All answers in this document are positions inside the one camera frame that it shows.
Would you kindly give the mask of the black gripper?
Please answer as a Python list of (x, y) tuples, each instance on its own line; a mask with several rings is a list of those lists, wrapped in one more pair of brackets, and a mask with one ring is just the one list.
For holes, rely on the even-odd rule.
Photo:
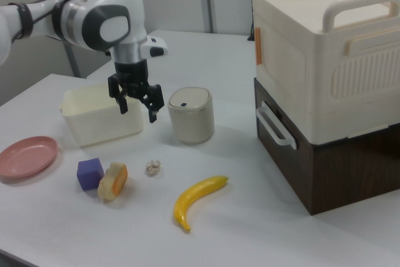
[(116, 73), (108, 77), (109, 96), (119, 105), (120, 113), (128, 112), (126, 95), (140, 98), (147, 107), (149, 122), (157, 120), (157, 113), (164, 106), (162, 88), (159, 84), (149, 86), (148, 63), (144, 59), (138, 63), (114, 63)]

